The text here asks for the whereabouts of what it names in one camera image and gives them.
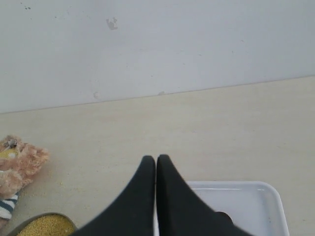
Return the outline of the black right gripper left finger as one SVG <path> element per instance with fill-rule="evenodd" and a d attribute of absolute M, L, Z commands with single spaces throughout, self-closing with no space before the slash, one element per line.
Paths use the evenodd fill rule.
<path fill-rule="evenodd" d="M 121 194 L 74 236 L 153 236 L 156 164 L 144 156 Z"/>

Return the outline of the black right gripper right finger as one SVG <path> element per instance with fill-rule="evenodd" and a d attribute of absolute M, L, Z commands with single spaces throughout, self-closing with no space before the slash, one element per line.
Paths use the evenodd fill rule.
<path fill-rule="evenodd" d="M 166 154 L 157 159 L 156 201 L 161 236 L 246 235 L 192 191 Z"/>

